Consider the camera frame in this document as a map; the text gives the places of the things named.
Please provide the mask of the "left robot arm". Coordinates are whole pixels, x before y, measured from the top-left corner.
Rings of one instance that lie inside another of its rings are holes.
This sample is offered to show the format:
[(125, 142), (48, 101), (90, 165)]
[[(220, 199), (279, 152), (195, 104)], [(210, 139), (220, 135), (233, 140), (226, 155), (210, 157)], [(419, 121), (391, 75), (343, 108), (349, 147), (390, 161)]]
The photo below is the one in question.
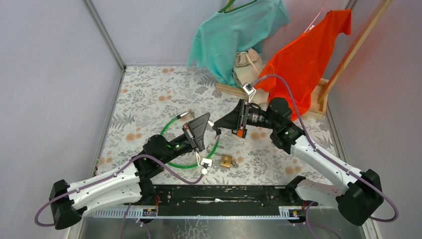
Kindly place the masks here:
[(151, 136), (138, 155), (115, 169), (79, 182), (55, 182), (47, 204), (51, 226), (66, 229), (91, 212), (118, 204), (150, 204), (156, 195), (151, 179), (163, 170), (171, 172), (168, 163), (177, 157), (204, 150), (210, 116), (205, 113), (185, 123), (183, 133), (171, 141), (160, 134)]

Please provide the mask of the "small silver keys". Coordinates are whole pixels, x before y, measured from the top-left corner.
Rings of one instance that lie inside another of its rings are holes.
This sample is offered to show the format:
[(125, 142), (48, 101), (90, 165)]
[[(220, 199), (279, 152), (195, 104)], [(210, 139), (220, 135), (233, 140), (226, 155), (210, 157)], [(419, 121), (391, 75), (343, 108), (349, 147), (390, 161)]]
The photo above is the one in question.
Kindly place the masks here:
[(232, 160), (231, 167), (238, 168), (238, 163), (235, 160)]

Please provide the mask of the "brass padlock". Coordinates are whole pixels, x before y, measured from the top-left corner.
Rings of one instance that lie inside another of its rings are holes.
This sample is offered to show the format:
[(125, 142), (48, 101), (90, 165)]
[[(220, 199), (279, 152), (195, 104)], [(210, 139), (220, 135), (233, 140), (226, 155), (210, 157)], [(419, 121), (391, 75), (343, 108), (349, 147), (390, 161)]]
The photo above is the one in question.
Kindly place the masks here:
[(230, 168), (231, 167), (231, 161), (235, 160), (233, 156), (229, 155), (225, 152), (225, 148), (220, 145), (216, 144), (209, 144), (206, 147), (206, 151), (208, 154), (211, 153), (211, 156), (218, 157), (219, 158), (219, 165), (222, 167)]

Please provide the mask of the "orange black padlock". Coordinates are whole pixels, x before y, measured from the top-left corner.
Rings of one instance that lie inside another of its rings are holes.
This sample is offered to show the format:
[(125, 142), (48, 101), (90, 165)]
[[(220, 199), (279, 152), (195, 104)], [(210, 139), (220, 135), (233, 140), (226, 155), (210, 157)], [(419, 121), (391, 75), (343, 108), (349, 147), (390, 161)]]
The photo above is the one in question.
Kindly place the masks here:
[(241, 138), (246, 138), (247, 135), (247, 129), (239, 129), (236, 133), (235, 133), (238, 137)]

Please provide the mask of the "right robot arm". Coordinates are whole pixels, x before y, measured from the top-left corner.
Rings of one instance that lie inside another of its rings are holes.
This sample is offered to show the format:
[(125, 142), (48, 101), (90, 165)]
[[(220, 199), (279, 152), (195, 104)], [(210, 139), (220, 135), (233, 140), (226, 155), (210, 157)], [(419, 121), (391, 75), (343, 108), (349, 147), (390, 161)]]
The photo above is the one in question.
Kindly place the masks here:
[(270, 139), (278, 149), (306, 162), (331, 182), (321, 184), (298, 176), (285, 192), (287, 202), (314, 201), (338, 209), (356, 226), (363, 225), (384, 202), (379, 175), (372, 169), (363, 172), (321, 148), (293, 123), (291, 115), (284, 98), (273, 98), (266, 110), (241, 99), (230, 113), (214, 122), (213, 129), (229, 129), (240, 137), (246, 136), (248, 125), (271, 129)]

